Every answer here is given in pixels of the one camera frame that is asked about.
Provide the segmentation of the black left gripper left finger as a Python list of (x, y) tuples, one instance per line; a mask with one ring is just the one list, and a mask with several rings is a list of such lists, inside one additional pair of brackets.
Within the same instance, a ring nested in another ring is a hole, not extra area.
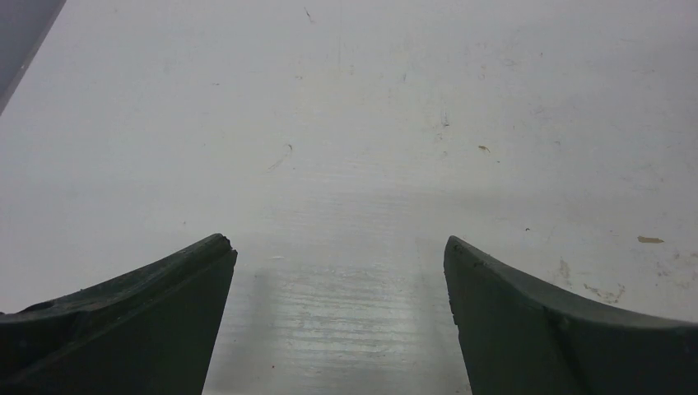
[(214, 234), (1, 317), (4, 394), (199, 394), (237, 259)]

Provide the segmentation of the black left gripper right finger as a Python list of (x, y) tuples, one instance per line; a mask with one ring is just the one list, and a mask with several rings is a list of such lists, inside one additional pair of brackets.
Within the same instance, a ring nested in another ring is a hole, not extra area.
[(449, 306), (475, 394), (694, 394), (697, 326), (619, 309), (451, 236)]

